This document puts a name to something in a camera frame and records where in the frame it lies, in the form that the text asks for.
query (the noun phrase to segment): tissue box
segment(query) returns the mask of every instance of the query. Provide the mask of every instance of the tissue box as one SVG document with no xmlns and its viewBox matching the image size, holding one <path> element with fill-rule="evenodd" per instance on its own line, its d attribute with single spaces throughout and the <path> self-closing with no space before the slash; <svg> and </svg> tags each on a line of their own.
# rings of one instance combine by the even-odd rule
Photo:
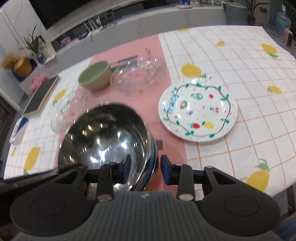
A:
<svg viewBox="0 0 296 241">
<path fill-rule="evenodd" d="M 10 144 L 19 145 L 21 143 L 27 123 L 28 119 L 25 117 L 19 118 L 17 120 L 9 140 Z"/>
</svg>

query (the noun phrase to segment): gold vase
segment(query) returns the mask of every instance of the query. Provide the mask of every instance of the gold vase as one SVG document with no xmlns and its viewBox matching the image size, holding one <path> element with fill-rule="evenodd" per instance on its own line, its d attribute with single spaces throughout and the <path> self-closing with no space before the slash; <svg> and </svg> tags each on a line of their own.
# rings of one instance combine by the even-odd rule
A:
<svg viewBox="0 0 296 241">
<path fill-rule="evenodd" d="M 28 77 L 32 72 L 32 65 L 27 57 L 21 57 L 15 63 L 15 72 L 21 77 Z"/>
</svg>

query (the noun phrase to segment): ceramic bowl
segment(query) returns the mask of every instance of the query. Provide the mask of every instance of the ceramic bowl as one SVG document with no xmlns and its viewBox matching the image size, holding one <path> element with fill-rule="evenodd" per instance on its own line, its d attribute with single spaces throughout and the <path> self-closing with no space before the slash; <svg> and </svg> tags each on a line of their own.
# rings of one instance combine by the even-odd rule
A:
<svg viewBox="0 0 296 241">
<path fill-rule="evenodd" d="M 111 66 L 107 61 L 99 61 L 87 67 L 79 76 L 78 83 L 90 91 L 98 91 L 109 84 Z"/>
</svg>

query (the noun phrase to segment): metal screw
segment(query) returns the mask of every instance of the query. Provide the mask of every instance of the metal screw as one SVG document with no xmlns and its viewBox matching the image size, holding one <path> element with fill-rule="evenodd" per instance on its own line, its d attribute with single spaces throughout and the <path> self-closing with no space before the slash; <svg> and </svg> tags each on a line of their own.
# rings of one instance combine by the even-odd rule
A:
<svg viewBox="0 0 296 241">
<path fill-rule="evenodd" d="M 181 201 L 185 201 L 185 202 L 188 202 L 188 201 L 191 201 L 193 199 L 193 196 L 191 194 L 187 194 L 187 193 L 184 193 L 184 194 L 181 194 L 179 196 L 179 199 Z"/>
<path fill-rule="evenodd" d="M 147 198 L 149 197 L 150 195 L 148 193 L 144 193 L 143 195 L 141 195 L 142 198 Z"/>
<path fill-rule="evenodd" d="M 112 197 L 108 194 L 102 194 L 100 196 L 97 197 L 97 199 L 100 201 L 100 202 L 109 202 L 112 200 Z"/>
</svg>

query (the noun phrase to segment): table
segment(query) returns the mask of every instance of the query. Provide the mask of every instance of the table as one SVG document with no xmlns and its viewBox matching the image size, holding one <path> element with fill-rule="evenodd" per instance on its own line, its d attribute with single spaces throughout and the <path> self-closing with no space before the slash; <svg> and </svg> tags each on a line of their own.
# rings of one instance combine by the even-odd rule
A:
<svg viewBox="0 0 296 241">
<path fill-rule="evenodd" d="M 275 49 L 265 51 L 261 44 Z M 26 170 L 29 174 L 55 167 L 64 134 L 55 134 L 50 128 L 53 100 L 64 89 L 69 94 L 80 88 L 77 79 L 85 67 L 102 59 L 112 63 L 135 54 L 145 55 L 147 49 L 165 59 L 167 73 L 163 80 L 136 95 L 107 87 L 92 93 L 95 105 L 112 101 L 135 108 L 154 137 L 163 140 L 159 154 L 168 155 L 173 163 L 187 163 L 193 169 L 214 166 L 243 182 L 248 179 L 255 182 L 270 196 L 296 182 L 296 60 L 258 26 L 210 26 L 166 32 L 120 45 L 62 71 L 61 81 L 41 116 L 29 120 L 21 145 L 11 146 L 4 178 L 24 174 L 32 148 L 39 153 L 34 156 L 34 166 Z M 237 100 L 237 123 L 217 141 L 198 144 L 183 141 L 167 131 L 159 120 L 157 104 L 162 92 L 170 84 L 190 80 L 181 71 L 187 63 L 198 66 L 202 74 L 228 88 Z M 262 159 L 266 160 L 268 170 L 259 168 L 266 167 L 259 165 L 264 163 Z M 202 199 L 201 185 L 195 184 L 194 188 L 196 198 Z M 158 170 L 150 189 L 174 188 L 163 183 Z"/>
</svg>

